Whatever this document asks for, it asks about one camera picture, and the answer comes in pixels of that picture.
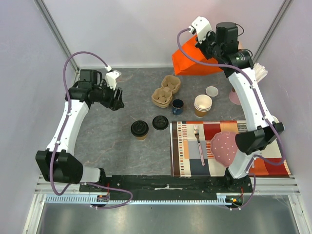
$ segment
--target scalloped pink plate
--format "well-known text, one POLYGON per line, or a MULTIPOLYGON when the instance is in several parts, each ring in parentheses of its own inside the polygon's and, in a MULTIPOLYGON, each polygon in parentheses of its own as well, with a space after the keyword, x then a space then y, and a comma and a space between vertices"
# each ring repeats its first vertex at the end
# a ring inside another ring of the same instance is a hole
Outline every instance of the scalloped pink plate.
POLYGON ((225 167, 231 165, 238 149, 235 135, 234 132, 220 132, 211 140, 211 152, 215 159, 225 167))

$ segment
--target white wall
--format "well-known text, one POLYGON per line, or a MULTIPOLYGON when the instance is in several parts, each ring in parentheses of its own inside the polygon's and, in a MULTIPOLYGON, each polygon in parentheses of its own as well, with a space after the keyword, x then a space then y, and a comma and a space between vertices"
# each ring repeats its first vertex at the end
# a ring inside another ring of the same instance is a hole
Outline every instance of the white wall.
MULTIPOLYGON (((283 0, 44 0, 70 51, 87 50, 118 67, 172 66, 176 35, 197 16, 213 29, 223 21, 245 28, 256 52, 283 0)), ((181 41, 191 38, 185 33, 181 41)), ((79 66, 103 66, 88 56, 79 66)))
POLYGON ((259 84, 271 113, 285 125, 287 162, 312 217, 312 1, 295 0, 259 62, 269 74, 259 84))
POLYGON ((1 1, 0 31, 0 233, 19 234, 39 176, 36 152, 63 110, 66 58, 32 0, 1 1))

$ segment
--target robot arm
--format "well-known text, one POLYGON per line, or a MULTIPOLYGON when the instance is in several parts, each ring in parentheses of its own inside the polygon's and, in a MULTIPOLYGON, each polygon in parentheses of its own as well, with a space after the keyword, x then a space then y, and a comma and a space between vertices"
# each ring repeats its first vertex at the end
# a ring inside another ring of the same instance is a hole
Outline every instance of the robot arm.
POLYGON ((38 151, 36 161, 46 181, 50 181, 49 167, 52 151, 58 144, 55 162, 53 165, 53 179, 61 183, 98 182, 101 176, 105 176, 103 169, 83 166, 74 158, 75 143, 84 117, 91 105, 99 102, 106 108, 115 111, 123 108, 122 90, 116 89, 116 79, 121 76, 118 71, 113 71, 110 66, 106 67, 105 79, 102 73, 95 70, 81 70, 80 79, 69 89, 71 98, 71 111, 67 114, 68 101, 60 120, 60 124, 51 142, 45 151, 38 151), (65 128, 62 130, 65 118, 69 115, 65 128))
POLYGON ((254 155, 260 154, 266 146, 272 143, 276 136, 269 127, 266 119, 272 123, 280 134, 284 130, 282 123, 275 123, 272 115, 266 107, 253 70, 254 64, 250 54, 245 50, 238 49, 238 27, 232 22, 222 22, 216 25, 216 32, 213 32, 208 20, 197 17, 189 27, 192 34, 197 33, 197 44, 206 59, 215 58, 219 64, 232 65, 240 68, 251 79, 252 84, 235 70, 221 67, 226 77, 238 95, 242 105, 247 132, 237 134, 235 137, 238 150, 233 163, 227 168, 225 176, 230 182, 244 178, 248 175, 254 155), (265 110, 263 117, 259 102, 265 110))

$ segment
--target metal corner post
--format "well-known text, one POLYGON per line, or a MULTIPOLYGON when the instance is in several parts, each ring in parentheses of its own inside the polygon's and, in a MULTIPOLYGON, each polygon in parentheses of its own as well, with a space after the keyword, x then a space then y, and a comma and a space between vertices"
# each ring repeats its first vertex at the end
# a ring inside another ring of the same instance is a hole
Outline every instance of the metal corner post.
POLYGON ((257 62, 263 51, 265 50, 267 44, 269 43, 271 37, 273 36, 275 30, 277 29, 279 23, 281 22, 286 11, 290 7, 293 0, 284 0, 280 6, 274 20, 272 21, 267 33, 265 34, 260 46, 258 47, 256 53, 254 54, 253 61, 257 62))
MULTIPOLYGON (((60 45, 62 51, 65 53, 66 57, 69 58, 72 53, 70 52, 68 46, 66 45, 64 38, 62 37, 60 31, 58 30, 47 6, 43 2, 43 0, 34 0, 34 2, 36 3, 38 9, 41 11, 42 16, 44 17, 45 21, 49 25, 49 28, 51 29, 55 39, 57 40, 58 44, 60 45)), ((72 65, 73 69, 77 73, 79 71, 79 66, 77 65, 75 60, 71 59, 70 63, 72 65)))

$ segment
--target metal fork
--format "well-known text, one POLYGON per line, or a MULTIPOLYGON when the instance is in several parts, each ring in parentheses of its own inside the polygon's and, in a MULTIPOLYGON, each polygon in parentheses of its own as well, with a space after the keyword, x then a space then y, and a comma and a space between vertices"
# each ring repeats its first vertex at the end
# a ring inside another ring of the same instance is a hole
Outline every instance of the metal fork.
POLYGON ((199 141, 199 127, 198 127, 198 125, 194 125, 194 135, 195 135, 195 137, 197 139, 197 143, 198 143, 198 149, 199 149, 199 154, 200 154, 201 165, 205 166, 203 150, 201 149, 201 144, 200 144, 200 141, 199 141))

